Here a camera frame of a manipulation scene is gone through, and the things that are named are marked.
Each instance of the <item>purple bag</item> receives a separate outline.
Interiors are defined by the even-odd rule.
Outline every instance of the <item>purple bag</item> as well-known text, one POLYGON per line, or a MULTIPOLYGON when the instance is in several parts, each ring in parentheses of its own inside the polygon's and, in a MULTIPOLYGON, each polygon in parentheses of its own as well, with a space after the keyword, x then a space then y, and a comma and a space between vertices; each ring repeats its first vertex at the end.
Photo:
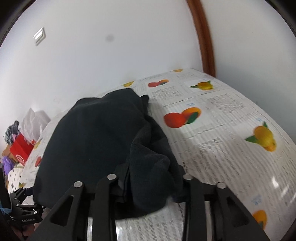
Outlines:
POLYGON ((2 161, 3 161, 4 173, 7 176, 10 170, 14 168, 15 164, 8 156, 3 157, 2 161))

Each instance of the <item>silver screw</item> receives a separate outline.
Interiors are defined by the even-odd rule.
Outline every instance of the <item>silver screw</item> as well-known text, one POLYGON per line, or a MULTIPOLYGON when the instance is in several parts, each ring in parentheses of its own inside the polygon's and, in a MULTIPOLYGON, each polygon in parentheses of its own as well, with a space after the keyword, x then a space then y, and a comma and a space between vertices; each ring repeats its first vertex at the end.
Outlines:
POLYGON ((117 177, 117 176, 116 176, 115 174, 109 174, 109 175, 107 176, 107 178, 108 178, 109 180, 114 180, 116 177, 117 177))
POLYGON ((192 180, 192 176, 190 175, 190 174, 184 174, 183 175, 183 178, 185 179, 185 180, 192 180))
POLYGON ((82 182, 81 181, 74 182, 74 187, 79 188, 81 186, 82 186, 82 182))
POLYGON ((217 183, 216 186, 217 186, 218 188, 220 188, 220 189, 224 189, 224 188, 226 188, 226 184, 223 183, 223 182, 219 182, 219 183, 217 183))

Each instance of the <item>white plastic bag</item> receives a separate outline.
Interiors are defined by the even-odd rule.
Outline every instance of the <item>white plastic bag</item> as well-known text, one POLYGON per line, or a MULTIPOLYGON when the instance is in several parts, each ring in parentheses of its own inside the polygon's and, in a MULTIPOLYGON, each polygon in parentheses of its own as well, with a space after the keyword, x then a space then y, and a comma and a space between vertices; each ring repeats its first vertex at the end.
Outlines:
POLYGON ((23 121, 19 124, 18 129, 22 135, 32 144, 35 145, 42 131, 49 123, 48 117, 42 112, 38 115, 30 108, 23 121))

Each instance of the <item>light switch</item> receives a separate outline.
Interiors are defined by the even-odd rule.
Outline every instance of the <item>light switch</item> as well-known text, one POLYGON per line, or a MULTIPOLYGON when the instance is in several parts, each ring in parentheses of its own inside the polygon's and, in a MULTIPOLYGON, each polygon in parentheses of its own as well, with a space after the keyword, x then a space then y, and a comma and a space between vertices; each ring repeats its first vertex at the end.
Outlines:
POLYGON ((40 42, 45 39, 45 31, 44 28, 42 27, 41 29, 39 29, 39 31, 34 35, 34 42, 35 45, 37 46, 38 44, 40 44, 40 42))

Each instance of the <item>red bag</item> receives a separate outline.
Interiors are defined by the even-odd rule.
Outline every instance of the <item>red bag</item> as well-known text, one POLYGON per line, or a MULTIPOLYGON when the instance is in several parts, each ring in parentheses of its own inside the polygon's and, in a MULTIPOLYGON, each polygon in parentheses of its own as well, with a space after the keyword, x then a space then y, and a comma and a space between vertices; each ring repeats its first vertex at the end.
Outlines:
POLYGON ((29 143, 22 134, 19 134, 10 148, 10 152, 24 166, 33 147, 34 146, 29 143))

